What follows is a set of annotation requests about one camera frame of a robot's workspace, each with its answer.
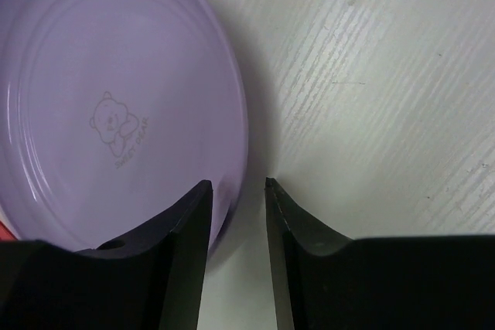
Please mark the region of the red checkered cloth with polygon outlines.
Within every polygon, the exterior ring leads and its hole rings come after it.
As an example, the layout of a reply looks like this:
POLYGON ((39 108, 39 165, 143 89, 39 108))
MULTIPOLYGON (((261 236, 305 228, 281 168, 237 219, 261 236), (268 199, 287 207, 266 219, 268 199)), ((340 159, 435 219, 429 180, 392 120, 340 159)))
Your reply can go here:
POLYGON ((12 232, 5 226, 3 222, 0 222, 0 240, 1 241, 14 241, 16 240, 12 232))

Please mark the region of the purple plastic plate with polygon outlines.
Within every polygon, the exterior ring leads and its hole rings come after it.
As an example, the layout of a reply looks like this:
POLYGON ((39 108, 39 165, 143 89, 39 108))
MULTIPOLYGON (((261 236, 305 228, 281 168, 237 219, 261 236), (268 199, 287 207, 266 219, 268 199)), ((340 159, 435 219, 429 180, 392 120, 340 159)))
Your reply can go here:
POLYGON ((207 0, 1 0, 1 207, 23 239, 95 248, 243 182, 240 71, 207 0))

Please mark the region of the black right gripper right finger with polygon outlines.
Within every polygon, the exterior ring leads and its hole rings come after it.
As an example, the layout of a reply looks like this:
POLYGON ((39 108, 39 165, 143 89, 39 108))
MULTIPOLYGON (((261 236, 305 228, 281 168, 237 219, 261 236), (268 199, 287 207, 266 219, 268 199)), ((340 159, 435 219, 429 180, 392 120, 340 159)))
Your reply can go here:
POLYGON ((492 329, 491 235, 353 240, 273 178, 265 210, 280 329, 492 329))

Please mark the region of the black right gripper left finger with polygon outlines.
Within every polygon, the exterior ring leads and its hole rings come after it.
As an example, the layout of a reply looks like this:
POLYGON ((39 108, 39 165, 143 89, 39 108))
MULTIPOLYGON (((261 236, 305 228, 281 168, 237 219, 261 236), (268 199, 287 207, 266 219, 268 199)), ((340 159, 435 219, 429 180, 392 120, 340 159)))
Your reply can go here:
POLYGON ((95 249, 41 240, 1 245, 3 329, 195 329, 213 188, 203 180, 173 206, 95 249))

